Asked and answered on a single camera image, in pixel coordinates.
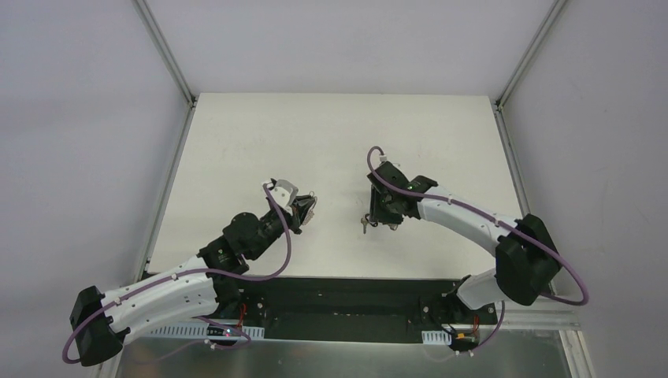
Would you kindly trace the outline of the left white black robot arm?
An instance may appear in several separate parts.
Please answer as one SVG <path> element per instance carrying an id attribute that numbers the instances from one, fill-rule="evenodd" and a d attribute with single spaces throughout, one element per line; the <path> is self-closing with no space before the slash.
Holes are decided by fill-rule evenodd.
<path id="1" fill-rule="evenodd" d="M 62 360 L 98 365 L 140 336 L 186 318 L 234 317 L 240 308 L 239 280 L 249 280 L 248 261 L 260 258 L 281 236 L 292 235 L 313 216 L 314 194 L 297 195 L 262 217 L 239 213 L 221 235 L 177 267 L 109 291 L 90 286 L 74 302 Z"/>

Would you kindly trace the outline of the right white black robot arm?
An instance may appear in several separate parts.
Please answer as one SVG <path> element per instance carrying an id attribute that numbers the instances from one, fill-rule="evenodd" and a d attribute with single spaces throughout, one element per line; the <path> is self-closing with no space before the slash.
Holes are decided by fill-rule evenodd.
<path id="1" fill-rule="evenodd" d="M 493 268 L 460 279 L 444 298 L 448 315 L 465 323 L 493 302 L 531 306 L 548 297 L 562 262 L 544 222 L 490 213 L 454 195 L 426 176 L 408 179 L 390 161 L 368 174 L 374 222 L 399 225 L 406 218 L 445 227 L 477 244 L 495 260 Z"/>

